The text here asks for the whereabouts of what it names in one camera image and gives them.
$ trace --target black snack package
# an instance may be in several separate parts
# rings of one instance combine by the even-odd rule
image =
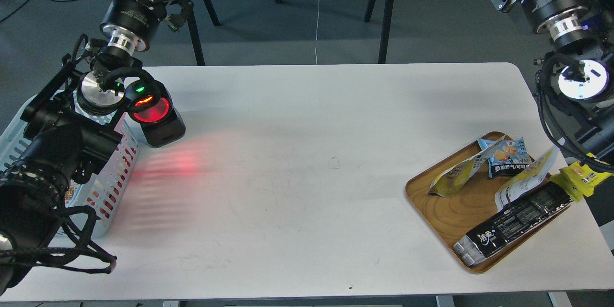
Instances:
[[[561,187],[548,182],[525,193],[471,229],[454,244],[454,252],[467,266],[482,263],[568,207],[571,202],[572,199]]]

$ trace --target floor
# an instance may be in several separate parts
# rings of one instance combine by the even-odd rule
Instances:
[[[0,20],[27,0],[0,0]],[[222,23],[213,27],[201,0],[194,0],[208,65],[371,64],[377,62],[384,0],[370,23],[366,0],[212,0]],[[0,128],[59,70],[79,34],[101,38],[98,26],[110,0],[30,0],[0,22]],[[520,9],[505,15],[489,0],[395,0],[388,63],[511,62],[533,87],[533,60],[550,50],[545,36],[531,34]],[[195,65],[187,27],[172,33],[160,25],[145,66]],[[614,293],[570,292],[574,307],[614,306]],[[455,296],[457,307],[550,307],[545,292]],[[161,301],[86,301],[83,306],[160,306]],[[183,306],[285,305],[289,301],[209,301]],[[433,296],[391,299],[298,300],[299,305],[436,306]],[[0,305],[35,307],[39,303]],[[59,306],[45,303],[43,306]]]

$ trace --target blue snack bag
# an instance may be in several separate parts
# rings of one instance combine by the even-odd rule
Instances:
[[[480,149],[484,150],[493,145],[495,141],[478,139]],[[488,177],[515,176],[528,167],[533,160],[524,147],[524,138],[516,141],[502,141],[495,150],[494,154],[488,158]]]

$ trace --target yellow snack bag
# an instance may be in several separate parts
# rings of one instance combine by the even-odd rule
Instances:
[[[574,162],[572,165],[562,168],[561,174],[572,182],[585,196],[592,196],[595,192],[595,187],[606,180],[606,178],[613,175],[608,172],[593,171],[588,165],[580,165],[578,162]]]
[[[434,178],[433,182],[430,184],[428,194],[439,195],[446,198],[456,195],[504,140],[505,136],[500,137],[493,145],[478,152],[478,154],[472,156],[468,160],[460,162],[458,165],[441,172],[441,174]]]
[[[560,152],[559,148],[552,146],[535,162],[499,187],[495,193],[497,211],[501,211],[507,204],[537,187],[546,178],[548,170],[554,165]]]

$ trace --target snack package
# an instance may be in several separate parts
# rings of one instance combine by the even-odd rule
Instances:
[[[460,162],[458,165],[441,172],[441,174],[434,178],[433,182],[430,184],[428,194],[439,195],[446,198],[456,195],[504,140],[505,136],[500,137],[493,146],[487,147],[468,160]]]
[[[537,187],[546,178],[559,152],[561,152],[559,148],[552,146],[550,150],[542,154],[535,162],[499,187],[495,193],[497,211],[501,211],[505,205]]]
[[[510,243],[528,236],[571,202],[561,187],[548,182],[507,204],[493,217],[468,231],[452,249],[467,266],[482,263]]]
[[[494,141],[478,139],[480,148],[484,150],[494,144]],[[488,177],[514,176],[528,167],[533,160],[524,147],[524,138],[517,141],[504,141],[497,146],[493,156],[488,158]]]
[[[608,172],[593,171],[588,165],[580,165],[579,162],[574,162],[568,167],[561,169],[561,174],[566,176],[570,182],[585,196],[592,196],[595,188],[611,177],[613,174]]]

